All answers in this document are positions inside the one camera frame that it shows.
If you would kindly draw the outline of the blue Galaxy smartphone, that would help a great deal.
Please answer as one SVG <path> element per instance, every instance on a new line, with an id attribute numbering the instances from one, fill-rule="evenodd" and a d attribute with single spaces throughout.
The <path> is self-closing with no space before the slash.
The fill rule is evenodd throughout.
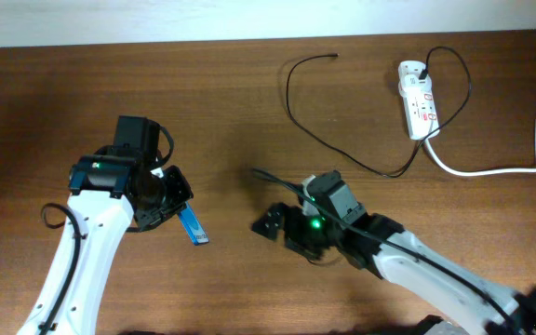
<path id="1" fill-rule="evenodd" d="M 185 209 L 178 214 L 178 217 L 186 234 L 188 234 L 188 237 L 195 246 L 204 245 L 209 242 L 206 231 L 188 202 L 185 203 Z"/>

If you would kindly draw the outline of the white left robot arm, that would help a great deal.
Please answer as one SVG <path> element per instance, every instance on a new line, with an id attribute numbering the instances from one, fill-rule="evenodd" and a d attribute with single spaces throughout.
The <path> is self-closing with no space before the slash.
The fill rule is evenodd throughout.
<path id="1" fill-rule="evenodd" d="M 114 141 L 82 156 L 69 173 L 60 243 L 22 334 L 92 334 L 118 246 L 127 233 L 145 233 L 178 217 L 196 245 L 208 237 L 189 202 L 180 169 L 161 154 L 165 127 L 146 117 L 121 116 Z"/>

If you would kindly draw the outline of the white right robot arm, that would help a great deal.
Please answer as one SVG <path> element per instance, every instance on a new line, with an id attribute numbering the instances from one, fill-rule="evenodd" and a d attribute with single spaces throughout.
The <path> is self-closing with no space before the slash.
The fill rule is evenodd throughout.
<path id="1" fill-rule="evenodd" d="M 270 240 L 283 235 L 286 248 L 314 265 L 336 248 L 356 269 L 411 291 L 449 317 L 422 322 L 422 333 L 536 334 L 536 287 L 524 294 L 446 259 L 397 221 L 368 213 L 339 171 L 299 184 L 259 168 L 253 173 L 299 201 L 271 205 L 252 224 L 253 232 Z"/>

